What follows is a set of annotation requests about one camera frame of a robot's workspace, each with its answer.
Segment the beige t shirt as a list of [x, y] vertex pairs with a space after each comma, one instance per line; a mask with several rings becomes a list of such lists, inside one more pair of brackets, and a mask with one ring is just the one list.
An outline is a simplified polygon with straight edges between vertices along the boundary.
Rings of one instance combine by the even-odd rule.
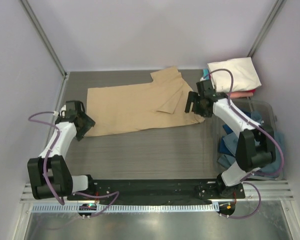
[[86, 113], [95, 121], [86, 134], [99, 137], [181, 127], [205, 119], [185, 107], [192, 88], [176, 67], [150, 74], [152, 82], [87, 90]]

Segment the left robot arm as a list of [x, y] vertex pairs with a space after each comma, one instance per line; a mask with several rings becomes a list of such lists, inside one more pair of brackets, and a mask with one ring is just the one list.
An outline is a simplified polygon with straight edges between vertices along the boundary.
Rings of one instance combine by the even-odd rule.
[[52, 111], [57, 116], [54, 124], [28, 118], [30, 122], [49, 125], [54, 128], [52, 137], [43, 152], [29, 159], [27, 171], [32, 195], [36, 200], [55, 198], [64, 205], [64, 197], [79, 193], [85, 200], [96, 194], [91, 175], [71, 175], [65, 158], [71, 142], [81, 141], [85, 134], [95, 126], [95, 121], [86, 114], [83, 102], [67, 101], [60, 111]]

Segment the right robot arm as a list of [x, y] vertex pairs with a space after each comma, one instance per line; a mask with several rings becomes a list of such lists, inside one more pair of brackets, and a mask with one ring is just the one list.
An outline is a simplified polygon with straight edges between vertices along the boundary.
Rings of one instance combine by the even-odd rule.
[[216, 92], [208, 79], [196, 83], [197, 91], [188, 94], [185, 112], [204, 118], [215, 115], [237, 137], [234, 163], [216, 177], [215, 192], [227, 198], [247, 176], [276, 160], [274, 130], [244, 114], [224, 92]]

